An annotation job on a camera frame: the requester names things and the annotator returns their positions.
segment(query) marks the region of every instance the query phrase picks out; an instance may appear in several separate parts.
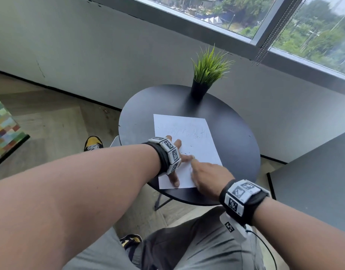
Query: potted plant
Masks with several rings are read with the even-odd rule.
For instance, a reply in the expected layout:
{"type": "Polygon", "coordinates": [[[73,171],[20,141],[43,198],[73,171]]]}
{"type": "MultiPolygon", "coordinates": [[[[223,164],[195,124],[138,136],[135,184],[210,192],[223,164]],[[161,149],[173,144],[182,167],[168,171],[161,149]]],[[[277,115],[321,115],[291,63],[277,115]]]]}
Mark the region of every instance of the potted plant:
{"type": "Polygon", "coordinates": [[[194,64],[194,80],[191,86],[191,96],[196,100],[202,100],[211,85],[224,74],[228,73],[230,65],[234,61],[223,59],[226,55],[219,52],[215,54],[215,46],[210,52],[210,46],[205,50],[201,50],[198,54],[197,63],[194,64]]]}

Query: cable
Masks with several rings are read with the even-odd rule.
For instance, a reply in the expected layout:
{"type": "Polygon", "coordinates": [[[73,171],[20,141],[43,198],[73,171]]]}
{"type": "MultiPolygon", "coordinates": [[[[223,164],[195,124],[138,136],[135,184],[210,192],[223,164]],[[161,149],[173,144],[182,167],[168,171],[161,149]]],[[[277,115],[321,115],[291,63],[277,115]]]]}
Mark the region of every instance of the cable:
{"type": "Polygon", "coordinates": [[[275,261],[274,255],[271,253],[270,249],[267,247],[267,245],[264,243],[264,241],[263,241],[254,231],[246,230],[246,232],[250,232],[250,233],[254,234],[256,237],[258,237],[258,238],[260,239],[260,241],[262,241],[262,243],[263,243],[263,244],[266,246],[266,248],[269,250],[271,257],[272,257],[273,260],[274,260],[275,269],[278,270],[278,266],[276,265],[276,261],[275,261]]]}

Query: window frame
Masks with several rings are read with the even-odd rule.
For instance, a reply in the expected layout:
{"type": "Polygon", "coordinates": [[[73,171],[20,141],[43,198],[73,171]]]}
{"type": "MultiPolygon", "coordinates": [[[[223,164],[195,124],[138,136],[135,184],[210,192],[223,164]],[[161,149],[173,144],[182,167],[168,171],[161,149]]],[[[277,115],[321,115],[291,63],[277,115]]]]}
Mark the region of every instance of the window frame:
{"type": "MultiPolygon", "coordinates": [[[[152,0],[90,0],[175,31],[195,40],[215,45],[231,54],[253,60],[292,0],[275,0],[265,19],[250,39],[204,22],[152,0]]],[[[271,48],[262,64],[345,95],[345,75],[309,60],[271,48]]]]}

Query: gray table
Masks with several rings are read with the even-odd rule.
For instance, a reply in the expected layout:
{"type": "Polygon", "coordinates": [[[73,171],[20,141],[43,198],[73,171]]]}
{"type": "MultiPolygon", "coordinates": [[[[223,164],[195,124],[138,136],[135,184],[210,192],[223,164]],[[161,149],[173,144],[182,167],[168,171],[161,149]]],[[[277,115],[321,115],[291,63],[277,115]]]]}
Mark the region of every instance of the gray table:
{"type": "MultiPolygon", "coordinates": [[[[237,180],[252,182],[260,170],[260,150],[246,122],[231,107],[206,94],[200,103],[190,87],[159,85],[135,94],[125,104],[119,119],[121,145],[140,144],[155,136],[154,114],[205,118],[221,162],[237,180]]],[[[159,189],[158,178],[149,185],[174,200],[193,205],[216,205],[196,188],[159,189]]]]}

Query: white paper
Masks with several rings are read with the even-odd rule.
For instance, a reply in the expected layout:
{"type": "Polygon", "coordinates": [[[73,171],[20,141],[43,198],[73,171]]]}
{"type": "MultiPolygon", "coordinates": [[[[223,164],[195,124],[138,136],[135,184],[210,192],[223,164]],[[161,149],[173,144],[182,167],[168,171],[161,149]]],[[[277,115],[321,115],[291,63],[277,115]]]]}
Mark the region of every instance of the white paper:
{"type": "MultiPolygon", "coordinates": [[[[193,154],[200,162],[221,165],[214,141],[204,118],[177,117],[154,114],[155,136],[172,136],[172,141],[181,139],[181,154],[193,154]]],[[[190,163],[182,163],[176,173],[180,180],[179,188],[194,188],[191,180],[190,163]]],[[[159,177],[160,189],[174,189],[167,175],[159,177]]]]}

